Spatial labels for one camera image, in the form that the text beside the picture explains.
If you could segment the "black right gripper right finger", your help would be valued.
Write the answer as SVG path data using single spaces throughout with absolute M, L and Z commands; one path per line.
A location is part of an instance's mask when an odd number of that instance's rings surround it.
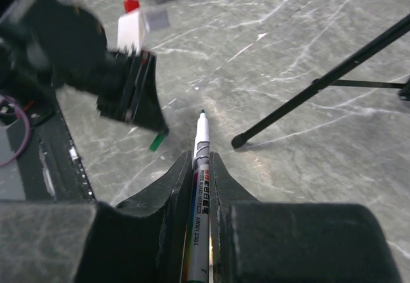
M 215 282 L 399 282 L 379 222 L 352 203 L 261 202 L 210 157 Z

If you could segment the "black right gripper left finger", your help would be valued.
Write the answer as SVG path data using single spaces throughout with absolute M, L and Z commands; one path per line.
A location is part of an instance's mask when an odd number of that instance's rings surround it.
M 179 282 L 192 153 L 112 207 L 2 202 L 2 282 Z

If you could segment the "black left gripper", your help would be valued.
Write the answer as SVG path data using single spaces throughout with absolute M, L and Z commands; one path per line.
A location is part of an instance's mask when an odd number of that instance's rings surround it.
M 141 50 L 127 55 L 106 51 L 87 69 L 54 70 L 53 83 L 69 85 L 97 97 L 100 116 L 158 134 L 169 128 L 156 89 L 156 56 Z

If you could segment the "green marker cap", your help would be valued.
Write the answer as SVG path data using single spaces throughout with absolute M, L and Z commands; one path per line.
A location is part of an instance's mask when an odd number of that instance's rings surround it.
M 162 144 L 164 139 L 167 137 L 167 134 L 157 134 L 155 139 L 152 141 L 152 143 L 149 146 L 149 150 L 155 152 L 159 146 Z

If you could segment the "green capped whiteboard marker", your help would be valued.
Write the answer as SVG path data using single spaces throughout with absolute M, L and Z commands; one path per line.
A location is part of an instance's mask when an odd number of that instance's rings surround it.
M 209 123 L 201 111 L 193 150 L 193 181 L 190 215 L 187 225 L 182 282 L 209 281 Z

